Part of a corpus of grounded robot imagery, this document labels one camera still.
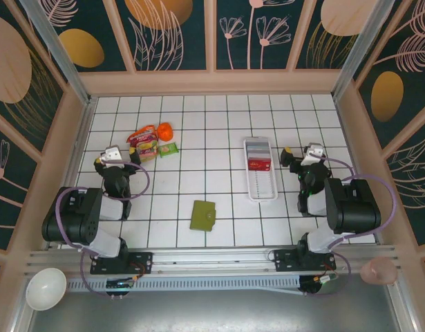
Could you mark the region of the orange toy fruit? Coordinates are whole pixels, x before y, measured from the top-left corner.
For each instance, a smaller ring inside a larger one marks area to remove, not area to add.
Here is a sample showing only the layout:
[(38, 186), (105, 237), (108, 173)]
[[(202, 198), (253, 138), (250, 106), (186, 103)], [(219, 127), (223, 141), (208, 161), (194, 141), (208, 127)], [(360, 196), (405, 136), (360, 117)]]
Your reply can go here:
[(173, 139), (173, 129), (168, 122), (162, 122), (157, 128), (158, 138), (164, 142), (169, 142)]

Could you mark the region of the aluminium frame post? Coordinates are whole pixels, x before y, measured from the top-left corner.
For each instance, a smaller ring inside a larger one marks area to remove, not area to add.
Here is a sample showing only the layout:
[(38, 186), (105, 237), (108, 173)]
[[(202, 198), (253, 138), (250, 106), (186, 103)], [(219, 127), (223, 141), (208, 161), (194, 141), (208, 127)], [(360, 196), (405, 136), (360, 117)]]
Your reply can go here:
[(353, 75), (359, 68), (362, 59), (370, 49), (375, 37), (379, 34), (385, 20), (389, 16), (395, 0), (377, 0), (362, 31), (359, 33), (349, 52), (334, 87), (331, 91), (333, 100), (337, 103), (342, 97)]
[(80, 80), (77, 69), (71, 62), (68, 53), (55, 32), (55, 29), (49, 23), (49, 20), (44, 14), (41, 4), (38, 0), (20, 0), (20, 2), (26, 11), (26, 14), (32, 20), (41, 38), (46, 43), (47, 47), (49, 47), (52, 56), (56, 59), (57, 64), (66, 76), (69, 84), (73, 88), (74, 92), (76, 92), (77, 97), (83, 105), (88, 106), (90, 102), (88, 91), (84, 87), (83, 82)]

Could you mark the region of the white plastic card tray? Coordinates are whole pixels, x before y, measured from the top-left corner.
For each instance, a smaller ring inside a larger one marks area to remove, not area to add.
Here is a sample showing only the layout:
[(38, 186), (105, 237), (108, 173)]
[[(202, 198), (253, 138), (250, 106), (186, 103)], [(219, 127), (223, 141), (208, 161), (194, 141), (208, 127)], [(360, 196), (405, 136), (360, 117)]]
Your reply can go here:
[[(274, 158), (272, 155), (271, 145), (269, 142), (270, 155), (268, 154), (247, 154), (245, 141), (247, 138), (265, 138), (262, 136), (246, 137), (243, 140), (243, 149), (245, 157), (245, 169), (247, 177), (247, 186), (249, 199), (253, 202), (262, 203), (274, 201), (278, 198), (278, 189), (276, 185), (275, 171), (274, 171)], [(249, 171), (247, 161), (250, 158), (268, 158), (272, 160), (271, 170), (269, 172), (254, 172)]]

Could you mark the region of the yellow snack packet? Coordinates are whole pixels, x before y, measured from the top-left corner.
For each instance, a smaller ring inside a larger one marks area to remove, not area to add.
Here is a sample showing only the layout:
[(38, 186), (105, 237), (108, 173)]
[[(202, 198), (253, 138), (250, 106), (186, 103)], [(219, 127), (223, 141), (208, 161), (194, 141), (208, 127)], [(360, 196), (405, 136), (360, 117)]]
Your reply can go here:
[(159, 144), (155, 139), (141, 142), (136, 140), (131, 145), (131, 148), (134, 148), (134, 150), (138, 153), (138, 157), (141, 163), (155, 159), (159, 153)]

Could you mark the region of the white bowl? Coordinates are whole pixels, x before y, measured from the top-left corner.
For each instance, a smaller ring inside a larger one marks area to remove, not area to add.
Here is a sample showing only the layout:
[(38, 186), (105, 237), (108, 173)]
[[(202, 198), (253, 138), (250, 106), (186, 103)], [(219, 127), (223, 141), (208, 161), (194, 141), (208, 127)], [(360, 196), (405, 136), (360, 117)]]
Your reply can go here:
[(35, 311), (46, 311), (57, 305), (66, 292), (65, 274), (57, 268), (46, 268), (32, 277), (26, 288), (26, 302)]

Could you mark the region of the red credit card gold print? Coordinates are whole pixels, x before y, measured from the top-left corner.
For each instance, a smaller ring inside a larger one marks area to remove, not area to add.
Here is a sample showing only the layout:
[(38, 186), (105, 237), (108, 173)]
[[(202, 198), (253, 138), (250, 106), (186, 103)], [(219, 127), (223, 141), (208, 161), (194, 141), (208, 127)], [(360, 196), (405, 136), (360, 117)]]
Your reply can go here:
[(272, 166), (272, 160), (268, 158), (250, 158), (247, 161), (249, 171), (269, 172)]

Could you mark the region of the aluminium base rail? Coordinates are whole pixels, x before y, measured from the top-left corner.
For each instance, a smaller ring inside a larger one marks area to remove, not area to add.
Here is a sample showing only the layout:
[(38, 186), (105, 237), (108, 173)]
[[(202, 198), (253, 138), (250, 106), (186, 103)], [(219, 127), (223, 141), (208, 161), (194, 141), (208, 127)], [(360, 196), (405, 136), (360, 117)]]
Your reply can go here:
[[(151, 249), (154, 276), (221, 276), (267, 275), (276, 272), (273, 247), (231, 248), (163, 248)], [(376, 257), (388, 258), (396, 268), (401, 263), (394, 246), (354, 244), (337, 246), (336, 253), (344, 256), (353, 273)], [(71, 249), (33, 251), (22, 271), (32, 276), (45, 268), (58, 268), (68, 276), (79, 274), (80, 253)]]

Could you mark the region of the green card holder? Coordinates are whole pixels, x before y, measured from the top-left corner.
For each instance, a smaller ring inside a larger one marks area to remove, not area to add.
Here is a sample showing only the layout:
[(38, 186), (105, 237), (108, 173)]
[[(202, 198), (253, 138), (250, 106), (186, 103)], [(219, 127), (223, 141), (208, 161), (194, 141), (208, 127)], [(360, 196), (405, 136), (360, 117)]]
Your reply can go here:
[(209, 201), (194, 201), (191, 213), (191, 230), (211, 232), (216, 221), (216, 204)]

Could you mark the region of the red snack packet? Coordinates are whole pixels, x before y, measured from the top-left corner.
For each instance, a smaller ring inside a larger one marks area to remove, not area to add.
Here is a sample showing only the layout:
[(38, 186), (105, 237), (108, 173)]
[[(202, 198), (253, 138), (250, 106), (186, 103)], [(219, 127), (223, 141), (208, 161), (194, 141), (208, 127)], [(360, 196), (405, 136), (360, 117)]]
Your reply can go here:
[(137, 130), (136, 132), (132, 133), (127, 139), (126, 141), (128, 143), (132, 143), (134, 140), (137, 140), (139, 137), (142, 136), (149, 136), (151, 135), (153, 138), (157, 138), (157, 131), (154, 125), (147, 125), (139, 130)]

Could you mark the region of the black circuit board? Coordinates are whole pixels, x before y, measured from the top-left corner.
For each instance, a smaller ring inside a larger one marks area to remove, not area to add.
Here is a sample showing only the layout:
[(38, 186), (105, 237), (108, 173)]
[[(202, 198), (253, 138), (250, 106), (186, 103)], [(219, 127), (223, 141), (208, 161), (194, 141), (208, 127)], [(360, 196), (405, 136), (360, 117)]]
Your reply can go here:
[(135, 284), (135, 280), (132, 277), (121, 278), (121, 279), (107, 279), (106, 289), (129, 289)]
[(299, 277), (299, 290), (305, 295), (316, 295), (321, 291), (323, 286), (337, 279), (338, 277), (335, 274), (301, 275)]

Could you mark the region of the aluminium side rail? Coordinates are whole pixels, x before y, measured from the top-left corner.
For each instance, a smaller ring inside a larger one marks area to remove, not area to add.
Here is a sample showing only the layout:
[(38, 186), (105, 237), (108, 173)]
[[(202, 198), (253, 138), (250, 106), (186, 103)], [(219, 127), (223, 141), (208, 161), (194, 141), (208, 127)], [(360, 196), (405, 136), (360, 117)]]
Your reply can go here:
[(46, 141), (44, 159), (47, 168), (48, 202), (46, 220), (56, 222), (57, 197), (63, 189), (77, 185), (84, 147), (91, 127), (95, 105), (78, 97), (65, 95), (53, 120)]

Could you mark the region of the small green packet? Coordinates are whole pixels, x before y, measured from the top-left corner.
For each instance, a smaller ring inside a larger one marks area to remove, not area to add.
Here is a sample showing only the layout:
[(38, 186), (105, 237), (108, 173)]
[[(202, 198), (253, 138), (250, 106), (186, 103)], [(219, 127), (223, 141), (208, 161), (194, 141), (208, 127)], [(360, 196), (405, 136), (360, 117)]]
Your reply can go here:
[(166, 156), (178, 154), (179, 149), (175, 142), (171, 142), (171, 143), (159, 146), (159, 153), (160, 153), (160, 157), (164, 158)]

